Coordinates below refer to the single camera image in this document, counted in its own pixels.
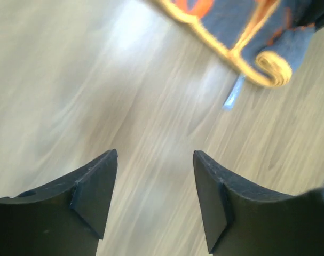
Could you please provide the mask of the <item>orange towel with blue spots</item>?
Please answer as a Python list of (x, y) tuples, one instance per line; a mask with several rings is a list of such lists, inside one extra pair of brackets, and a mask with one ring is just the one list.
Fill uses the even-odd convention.
[(297, 23), (311, 1), (159, 1), (251, 82), (282, 87), (301, 65), (315, 33)]

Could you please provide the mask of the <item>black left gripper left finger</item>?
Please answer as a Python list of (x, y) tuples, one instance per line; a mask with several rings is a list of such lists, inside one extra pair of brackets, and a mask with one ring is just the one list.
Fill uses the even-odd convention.
[(16, 197), (0, 198), (0, 255), (95, 255), (104, 238), (118, 154)]

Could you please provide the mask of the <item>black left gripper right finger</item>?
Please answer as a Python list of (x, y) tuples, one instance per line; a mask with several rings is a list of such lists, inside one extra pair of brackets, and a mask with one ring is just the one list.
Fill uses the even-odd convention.
[(324, 186), (292, 196), (193, 154), (207, 248), (212, 255), (324, 255)]

